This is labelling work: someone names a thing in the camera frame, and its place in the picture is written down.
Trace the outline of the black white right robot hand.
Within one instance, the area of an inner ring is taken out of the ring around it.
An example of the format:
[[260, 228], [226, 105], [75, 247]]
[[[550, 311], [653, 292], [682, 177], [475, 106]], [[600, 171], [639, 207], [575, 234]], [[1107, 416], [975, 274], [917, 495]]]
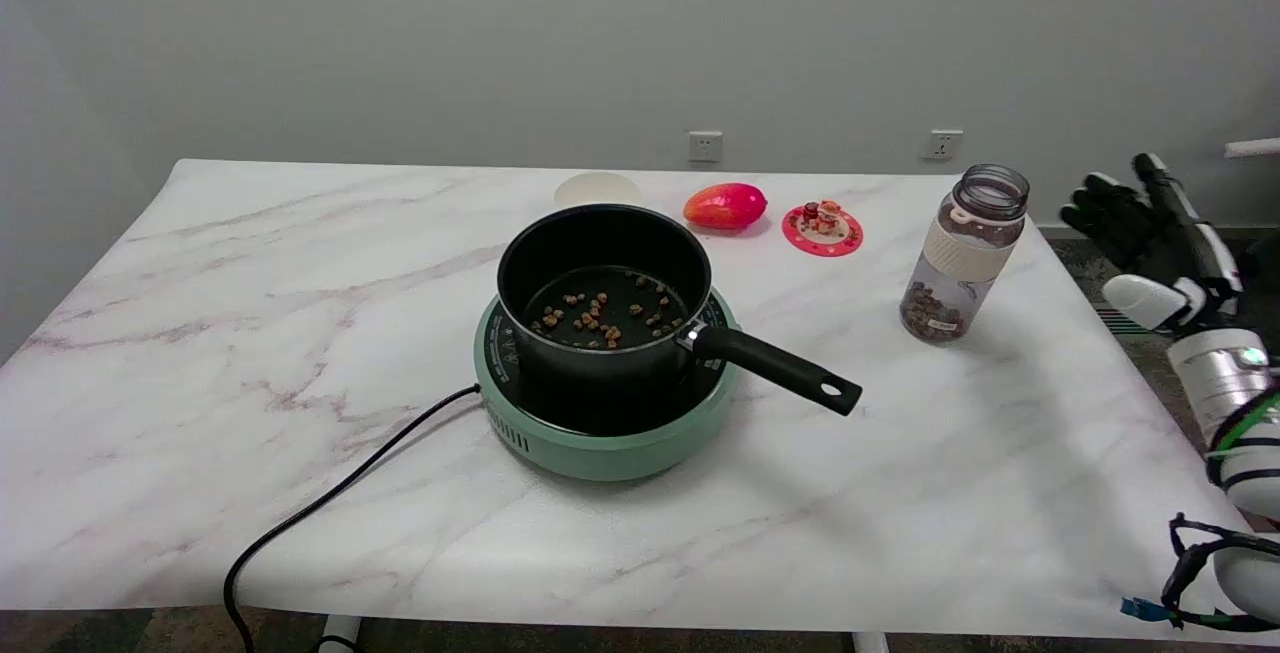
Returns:
[[1091, 173], [1059, 216], [1120, 271], [1103, 297], [1135, 325], [1175, 338], [1230, 328], [1243, 280], [1230, 248], [1153, 152], [1132, 170], [1140, 188]]

